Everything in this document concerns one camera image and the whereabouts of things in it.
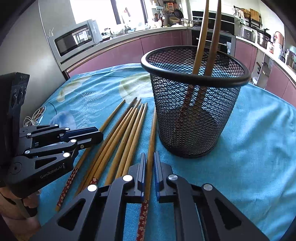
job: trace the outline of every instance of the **cutting board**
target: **cutting board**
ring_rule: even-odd
[[[259,13],[253,9],[250,9],[250,12],[251,12],[251,19],[254,19],[260,22]]]

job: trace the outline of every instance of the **kitchen counter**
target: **kitchen counter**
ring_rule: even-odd
[[[129,34],[120,35],[120,36],[114,37],[110,40],[106,40],[104,42],[96,44],[96,45],[80,52],[79,54],[77,54],[74,57],[70,58],[69,60],[63,62],[62,64],[58,62],[58,65],[61,68],[61,71],[64,71],[64,70],[68,69],[69,67],[71,67],[72,65],[76,64],[77,62],[81,61],[82,59],[86,58],[87,56],[90,56],[95,52],[98,52],[98,51],[105,49],[109,46],[115,45],[119,42],[123,42],[123,41],[129,40],[129,39],[133,39],[133,38],[144,36],[144,35],[149,35],[149,34],[154,34],[154,33],[162,33],[162,32],[173,31],[173,30],[181,30],[181,29],[187,29],[187,27],[180,25],[180,27],[174,27],[174,28],[172,28],[172,27],[151,28],[151,29],[146,29],[146,30],[142,30],[142,31],[136,31],[136,32],[129,33]]]
[[[253,43],[249,40],[246,40],[246,39],[238,37],[238,36],[236,36],[236,39],[238,39],[240,41],[244,41],[248,44],[251,44],[251,45],[255,46],[257,49],[259,49],[260,51],[262,51],[263,53],[265,53],[269,58],[271,58],[274,62],[276,62],[277,65],[279,65],[287,73],[287,75],[289,75],[290,78],[294,80],[294,82],[296,82],[296,73],[289,66],[287,66],[284,62],[282,62],[280,59],[275,58],[274,55],[269,52],[269,50],[264,49],[259,44],[257,44],[257,41],[255,43]]]

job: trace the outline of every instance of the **black mesh basket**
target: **black mesh basket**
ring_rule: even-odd
[[[171,153],[195,158],[216,145],[237,100],[240,87],[250,79],[238,60],[217,53],[212,76],[204,76],[209,49],[199,74],[191,74],[196,46],[153,50],[141,59],[151,75],[159,138]]]

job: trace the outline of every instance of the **silver appliance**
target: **silver appliance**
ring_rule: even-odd
[[[59,64],[100,41],[102,36],[95,20],[87,20],[49,37],[49,45]]]
[[[252,41],[252,42],[255,42],[253,40],[253,32],[245,29],[245,28],[241,28],[241,33],[240,33],[240,36],[244,39],[247,39],[249,41]]]

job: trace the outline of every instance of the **silver screw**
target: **silver screw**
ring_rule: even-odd
[[[213,190],[213,186],[211,184],[204,184],[204,189],[206,191],[212,191]]]
[[[69,152],[65,152],[64,154],[63,154],[63,157],[69,157],[70,156],[70,153]]]
[[[171,180],[171,181],[176,181],[178,179],[178,176],[175,175],[175,174],[171,174],[168,176],[168,178]]]
[[[124,175],[124,176],[122,177],[122,179],[123,179],[124,181],[126,181],[126,182],[129,182],[129,181],[131,181],[131,180],[133,179],[133,177],[132,177],[131,175]]]
[[[94,192],[95,190],[97,190],[97,186],[94,184],[91,184],[87,187],[87,190],[89,190],[90,192]]]

